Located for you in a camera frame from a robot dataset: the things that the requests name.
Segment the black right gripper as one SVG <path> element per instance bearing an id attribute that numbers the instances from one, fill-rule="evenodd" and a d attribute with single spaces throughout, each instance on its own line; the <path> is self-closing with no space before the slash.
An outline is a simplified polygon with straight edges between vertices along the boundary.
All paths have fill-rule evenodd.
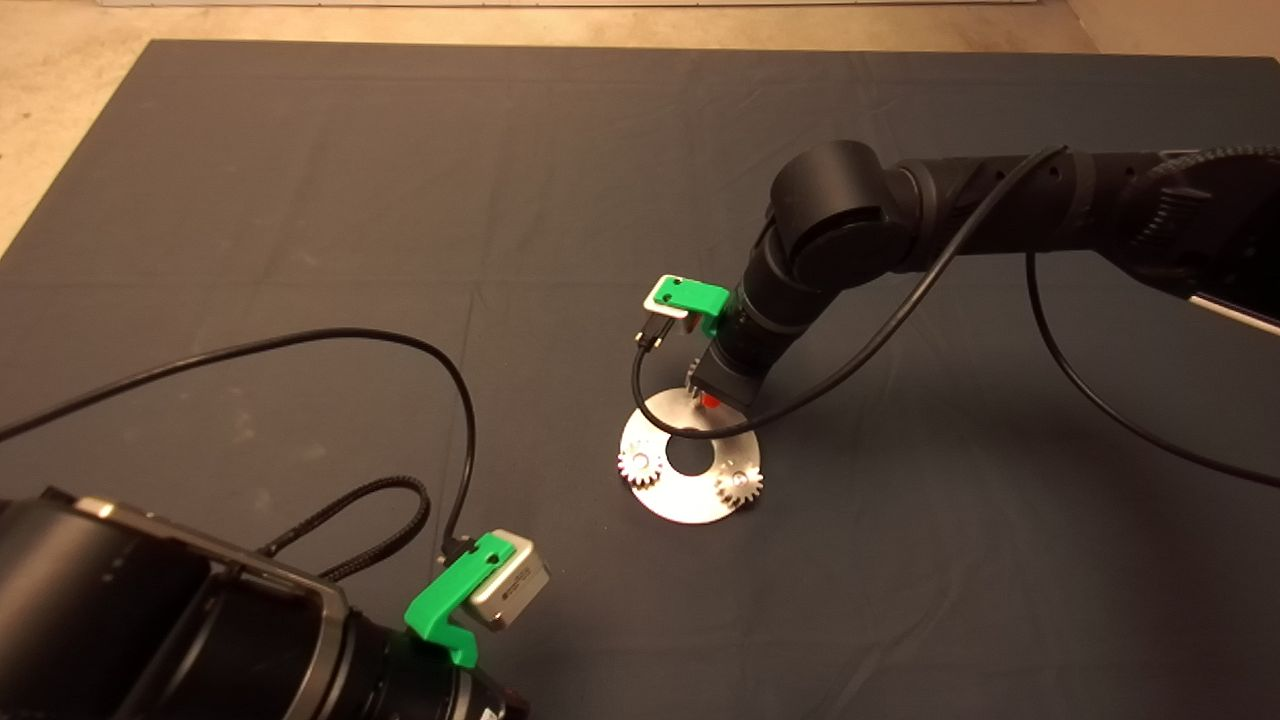
<path id="1" fill-rule="evenodd" d="M 748 410 L 777 361 L 819 315 L 819 293 L 736 286 L 695 366 L 700 406 Z"/>

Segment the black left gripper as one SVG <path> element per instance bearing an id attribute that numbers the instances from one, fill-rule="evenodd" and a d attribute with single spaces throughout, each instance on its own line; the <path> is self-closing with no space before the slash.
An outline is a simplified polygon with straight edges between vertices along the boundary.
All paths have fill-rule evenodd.
<path id="1" fill-rule="evenodd" d="M 530 703 L 445 650 L 369 620 L 349 623 L 352 719 L 530 719 Z"/>

